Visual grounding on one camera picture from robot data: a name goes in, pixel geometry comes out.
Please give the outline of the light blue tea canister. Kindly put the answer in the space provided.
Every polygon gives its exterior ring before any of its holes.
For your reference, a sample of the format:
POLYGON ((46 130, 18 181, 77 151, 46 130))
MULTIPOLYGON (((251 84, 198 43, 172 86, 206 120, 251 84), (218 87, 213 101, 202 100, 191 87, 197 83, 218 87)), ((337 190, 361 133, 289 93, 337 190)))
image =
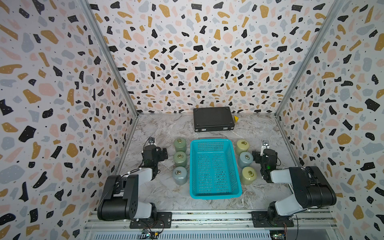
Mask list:
POLYGON ((188 180, 188 173, 185 167, 179 166, 173 170, 173 178, 177 185, 182 186, 188 180))
POLYGON ((243 169, 245 167, 249 167, 252 162, 254 161, 254 157, 249 152, 242 152, 239 155, 239 158, 237 160, 238 166, 243 169))

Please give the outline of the yellow-green tea canister back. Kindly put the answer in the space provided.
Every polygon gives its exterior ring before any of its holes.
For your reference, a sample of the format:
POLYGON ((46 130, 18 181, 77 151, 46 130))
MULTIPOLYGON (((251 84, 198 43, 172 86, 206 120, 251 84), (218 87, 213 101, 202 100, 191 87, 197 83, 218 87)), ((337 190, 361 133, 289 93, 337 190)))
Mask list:
POLYGON ((245 139, 240 139, 236 142, 235 153, 240 155, 242 152, 247 152, 250 147, 250 143, 245 139))

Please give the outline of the light blue tea canister front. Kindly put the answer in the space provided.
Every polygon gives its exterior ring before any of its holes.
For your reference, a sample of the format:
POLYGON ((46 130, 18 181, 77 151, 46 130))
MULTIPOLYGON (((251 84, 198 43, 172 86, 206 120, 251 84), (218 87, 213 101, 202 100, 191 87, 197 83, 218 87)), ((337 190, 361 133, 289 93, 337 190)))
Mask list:
POLYGON ((185 167, 179 166, 173 170, 173 178, 177 185, 182 186, 188 180, 188 173, 185 167))

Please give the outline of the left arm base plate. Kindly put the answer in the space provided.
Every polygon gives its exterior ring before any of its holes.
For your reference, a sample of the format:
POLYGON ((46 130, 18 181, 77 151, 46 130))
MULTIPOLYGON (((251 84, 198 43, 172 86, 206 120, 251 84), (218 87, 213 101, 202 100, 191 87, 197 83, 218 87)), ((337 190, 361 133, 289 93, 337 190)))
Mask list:
POLYGON ((157 212, 148 219, 132 220, 130 229, 170 229, 172 224, 172 212, 157 212))

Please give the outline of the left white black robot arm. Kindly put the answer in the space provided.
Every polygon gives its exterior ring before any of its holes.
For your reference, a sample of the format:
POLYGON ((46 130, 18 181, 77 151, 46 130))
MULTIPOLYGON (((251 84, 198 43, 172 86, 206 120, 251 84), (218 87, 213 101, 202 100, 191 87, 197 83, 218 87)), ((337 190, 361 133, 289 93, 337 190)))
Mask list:
POLYGON ((159 173, 158 165, 168 159, 166 148, 145 146, 142 163, 123 175, 107 177, 97 216, 101 221, 134 220, 155 222, 158 219, 154 203, 139 201, 140 187, 153 181, 159 173))

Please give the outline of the teal plastic perforated basket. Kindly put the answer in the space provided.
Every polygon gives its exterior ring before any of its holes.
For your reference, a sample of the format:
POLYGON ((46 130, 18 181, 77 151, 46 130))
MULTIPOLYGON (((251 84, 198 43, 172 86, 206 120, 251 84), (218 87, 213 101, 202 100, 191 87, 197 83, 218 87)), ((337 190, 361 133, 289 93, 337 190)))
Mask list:
POLYGON ((233 143, 200 139, 190 144, 190 195, 197 200, 238 198, 242 195, 233 143))

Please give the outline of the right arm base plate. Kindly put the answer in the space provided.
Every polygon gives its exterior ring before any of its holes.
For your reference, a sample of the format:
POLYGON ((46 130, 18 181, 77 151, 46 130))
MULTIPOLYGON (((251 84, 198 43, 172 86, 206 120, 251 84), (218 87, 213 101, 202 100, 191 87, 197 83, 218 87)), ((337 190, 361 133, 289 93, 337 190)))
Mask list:
POLYGON ((251 219, 254 228, 284 228, 294 227, 291 216, 280 216, 269 211, 253 211, 251 219))

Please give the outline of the yellow tea canister front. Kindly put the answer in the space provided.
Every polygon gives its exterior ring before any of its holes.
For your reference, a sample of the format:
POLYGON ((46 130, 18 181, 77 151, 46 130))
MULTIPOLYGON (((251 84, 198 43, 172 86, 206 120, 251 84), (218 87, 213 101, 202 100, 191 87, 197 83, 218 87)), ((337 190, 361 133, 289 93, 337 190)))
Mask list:
POLYGON ((241 171, 240 180, 245 186, 251 185, 257 178, 256 170, 252 167, 244 167, 241 171))

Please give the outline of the olive green tea canister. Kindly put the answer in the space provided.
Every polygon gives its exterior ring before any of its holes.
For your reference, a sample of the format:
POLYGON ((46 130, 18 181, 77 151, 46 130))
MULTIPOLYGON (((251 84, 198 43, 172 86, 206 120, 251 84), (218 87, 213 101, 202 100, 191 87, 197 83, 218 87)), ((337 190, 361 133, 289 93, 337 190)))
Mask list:
POLYGON ((178 151, 173 157, 175 167, 186 167, 187 166, 187 155, 183 151, 178 151))

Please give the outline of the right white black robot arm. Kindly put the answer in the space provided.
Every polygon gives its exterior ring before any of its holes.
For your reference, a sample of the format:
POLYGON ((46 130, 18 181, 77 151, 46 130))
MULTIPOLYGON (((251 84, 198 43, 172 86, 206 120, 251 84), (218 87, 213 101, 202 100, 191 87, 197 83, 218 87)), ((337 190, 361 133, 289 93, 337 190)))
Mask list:
POLYGON ((337 196, 317 166, 278 169, 278 153, 272 149, 252 151, 255 163, 260 164, 262 178, 268 183, 290 184, 293 193, 287 198, 272 202, 268 207, 270 220, 291 217, 310 208, 336 204, 337 196))

